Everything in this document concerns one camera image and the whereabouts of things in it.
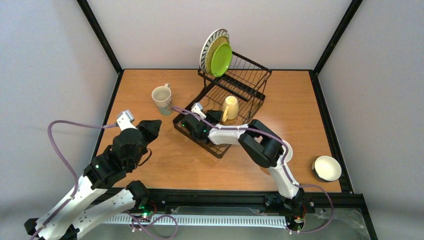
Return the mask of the black wire dish rack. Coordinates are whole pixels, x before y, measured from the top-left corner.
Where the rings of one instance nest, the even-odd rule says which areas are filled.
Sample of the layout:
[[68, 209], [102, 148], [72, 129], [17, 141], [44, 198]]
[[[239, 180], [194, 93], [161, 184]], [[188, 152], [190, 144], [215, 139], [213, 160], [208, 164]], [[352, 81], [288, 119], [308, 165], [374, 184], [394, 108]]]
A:
[[[197, 71], [204, 87], [188, 104], [186, 110], [200, 112], [202, 118], [216, 125], [248, 124], [265, 101], [265, 87], [272, 70], [239, 53], [233, 52], [231, 62], [221, 76]], [[208, 138], [211, 127], [193, 116], [180, 113], [173, 120], [176, 130], [204, 150], [220, 159], [230, 148]]]

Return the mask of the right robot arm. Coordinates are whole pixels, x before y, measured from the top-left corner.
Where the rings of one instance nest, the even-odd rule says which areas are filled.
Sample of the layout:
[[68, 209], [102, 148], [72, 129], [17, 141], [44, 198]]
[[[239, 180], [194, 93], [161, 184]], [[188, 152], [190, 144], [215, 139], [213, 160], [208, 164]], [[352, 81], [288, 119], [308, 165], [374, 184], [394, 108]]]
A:
[[213, 125], [197, 113], [186, 109], [179, 112], [184, 115], [181, 124], [194, 139], [213, 145], [241, 146], [255, 164], [268, 170], [282, 197], [295, 200], [299, 196], [300, 184], [288, 166], [294, 154], [292, 146], [261, 121], [253, 119], [243, 125]]

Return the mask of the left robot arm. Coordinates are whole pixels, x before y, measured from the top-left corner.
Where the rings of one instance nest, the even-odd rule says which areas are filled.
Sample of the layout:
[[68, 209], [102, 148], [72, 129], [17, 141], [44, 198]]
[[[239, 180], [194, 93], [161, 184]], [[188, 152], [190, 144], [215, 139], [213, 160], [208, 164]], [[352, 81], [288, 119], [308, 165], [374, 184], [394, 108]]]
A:
[[94, 157], [68, 194], [48, 213], [24, 223], [32, 238], [41, 240], [79, 240], [107, 219], [146, 205], [150, 192], [137, 180], [103, 202], [90, 207], [114, 184], [142, 165], [147, 146], [158, 136], [162, 121], [142, 120], [134, 126], [121, 116], [116, 126], [121, 130], [103, 153]]

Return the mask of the green plate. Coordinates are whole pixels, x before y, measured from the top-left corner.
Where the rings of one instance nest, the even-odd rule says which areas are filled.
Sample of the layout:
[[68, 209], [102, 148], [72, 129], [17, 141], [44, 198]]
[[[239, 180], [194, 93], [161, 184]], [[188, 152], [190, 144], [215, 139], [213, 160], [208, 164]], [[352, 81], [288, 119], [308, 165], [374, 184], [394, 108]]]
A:
[[215, 77], [221, 77], [229, 68], [232, 61], [233, 51], [229, 43], [220, 45], [211, 62], [211, 74]]

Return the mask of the blue striped white plate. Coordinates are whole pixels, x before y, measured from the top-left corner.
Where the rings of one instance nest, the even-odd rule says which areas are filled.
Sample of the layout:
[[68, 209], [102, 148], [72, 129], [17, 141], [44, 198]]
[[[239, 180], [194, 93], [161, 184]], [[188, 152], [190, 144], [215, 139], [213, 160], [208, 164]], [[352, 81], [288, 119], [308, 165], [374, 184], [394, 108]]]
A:
[[211, 47], [212, 43], [218, 39], [219, 37], [225, 37], [229, 41], [229, 33], [228, 30], [225, 28], [219, 28], [213, 31], [208, 38], [206, 39], [205, 43], [203, 44], [203, 47], [200, 52], [199, 57], [199, 68], [203, 70], [205, 73], [209, 73], [209, 67], [207, 64], [207, 54], [209, 51], [209, 48]]

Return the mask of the yellow handled white mug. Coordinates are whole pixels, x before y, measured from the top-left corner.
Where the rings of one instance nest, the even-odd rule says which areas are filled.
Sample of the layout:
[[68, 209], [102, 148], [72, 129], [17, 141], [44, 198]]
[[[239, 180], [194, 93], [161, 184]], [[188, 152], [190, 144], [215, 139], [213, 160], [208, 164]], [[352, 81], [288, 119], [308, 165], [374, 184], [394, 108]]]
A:
[[238, 117], [239, 101], [235, 96], [227, 96], [222, 104], [221, 110], [223, 112], [221, 121], [231, 121]]

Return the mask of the tall seashell mug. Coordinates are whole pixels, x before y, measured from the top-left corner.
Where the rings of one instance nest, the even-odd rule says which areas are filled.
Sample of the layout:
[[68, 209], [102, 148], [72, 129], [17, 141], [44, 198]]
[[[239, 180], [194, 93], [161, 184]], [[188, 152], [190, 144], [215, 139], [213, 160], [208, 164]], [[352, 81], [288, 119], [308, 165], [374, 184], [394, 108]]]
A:
[[151, 97], [161, 115], [169, 116], [172, 114], [172, 90], [169, 83], [156, 87], [152, 91]]

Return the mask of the woven bamboo tray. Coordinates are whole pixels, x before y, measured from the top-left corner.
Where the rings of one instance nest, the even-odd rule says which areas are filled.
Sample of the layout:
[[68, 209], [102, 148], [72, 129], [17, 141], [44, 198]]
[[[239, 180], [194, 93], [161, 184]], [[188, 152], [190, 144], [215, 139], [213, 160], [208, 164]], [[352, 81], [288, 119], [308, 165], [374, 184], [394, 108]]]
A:
[[204, 66], [204, 71], [207, 74], [212, 73], [211, 66], [212, 66], [212, 59], [213, 59], [215, 52], [217, 51], [217, 49], [220, 45], [225, 44], [225, 43], [227, 43], [227, 44], [230, 43], [230, 36], [229, 36], [228, 33], [217, 37], [210, 44], [208, 50], [206, 51], [205, 66]]

